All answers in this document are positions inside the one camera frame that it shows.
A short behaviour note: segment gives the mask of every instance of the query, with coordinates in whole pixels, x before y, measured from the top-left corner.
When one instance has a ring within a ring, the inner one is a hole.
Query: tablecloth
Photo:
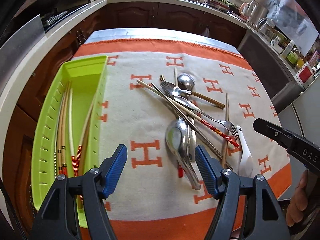
[[[252,176],[263,174],[276,197],[291,184],[290,161],[276,142],[256,133],[252,124],[263,118],[280,125],[259,78],[238,54],[191,42],[120,39],[86,43],[74,58],[107,55],[107,84],[100,130],[99,160],[112,155],[118,144],[128,148],[128,160],[115,192],[105,202],[118,239],[203,239],[218,201],[202,189],[197,191],[184,176],[165,145],[165,130],[175,119],[159,96],[136,80],[160,87],[159,76],[173,82],[173,70],[188,73],[194,91],[225,103],[229,95],[230,121],[242,127],[252,153]],[[225,110],[192,97],[202,110],[224,120]],[[196,125],[220,150],[222,140],[196,121]],[[237,172],[241,148],[228,148],[227,160]],[[201,174],[193,163],[198,178]],[[234,228],[241,225],[241,199]]]

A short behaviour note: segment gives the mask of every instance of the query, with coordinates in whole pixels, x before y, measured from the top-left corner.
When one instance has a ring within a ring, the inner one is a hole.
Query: refrigerator
[[[291,130],[316,145],[320,146],[320,75],[311,85],[278,114],[283,128]],[[301,174],[306,170],[304,165],[290,156],[292,185],[280,199],[288,199],[294,193]]]

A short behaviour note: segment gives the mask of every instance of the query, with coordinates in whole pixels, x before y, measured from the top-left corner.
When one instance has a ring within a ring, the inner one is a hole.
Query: white ceramic spoon
[[[244,139],[243,133],[242,133],[242,129],[239,125],[237,125],[237,131],[239,134],[239,139],[241,142],[241,147],[242,147],[242,157],[241,157],[241,161],[239,164],[239,176],[243,176],[243,177],[251,177],[251,173],[253,170],[253,160],[252,160],[252,156],[250,153],[250,150],[247,146],[247,143]]]

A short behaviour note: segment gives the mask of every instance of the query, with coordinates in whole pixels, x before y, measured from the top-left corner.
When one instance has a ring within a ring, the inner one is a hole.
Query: orange border
[[[290,163],[276,172],[268,183],[278,198],[291,185]],[[216,208],[195,214],[151,221],[111,220],[119,240],[203,240]],[[244,212],[244,197],[240,197],[234,229],[241,226]],[[83,240],[90,239],[87,228],[81,228]]]
[[[164,53],[186,53],[191,56],[215,59],[237,65],[247,70],[252,68],[238,54],[205,45],[184,41],[157,39],[119,39],[98,41],[82,45],[74,57],[122,51],[153,51]],[[290,163],[275,173],[268,183],[278,198],[291,185]],[[212,222],[216,208],[195,214],[151,221],[111,220],[119,240],[202,240]],[[244,197],[240,197],[234,229],[241,226],[244,212]],[[83,240],[90,239],[87,228],[81,228]]]
[[[253,70],[249,63],[240,54],[186,41],[156,39],[119,39],[97,41],[83,44],[76,52],[75,57],[121,51],[152,51],[173,54],[186,53],[191,56],[215,59],[247,70]]]

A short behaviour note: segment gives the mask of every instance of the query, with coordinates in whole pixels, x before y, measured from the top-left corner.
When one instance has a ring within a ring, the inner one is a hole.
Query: green plastic tray
[[[62,64],[44,100],[36,127],[32,148],[31,186],[33,203],[40,209],[54,177],[54,144],[59,107],[65,87],[71,81],[73,89],[72,132],[75,153],[78,148],[84,119],[94,95],[84,172],[99,166],[99,133],[101,103],[106,85],[106,56],[72,60]],[[69,150],[69,131],[66,125],[66,159],[68,176],[73,177]],[[87,227],[84,210],[78,210],[79,224]]]

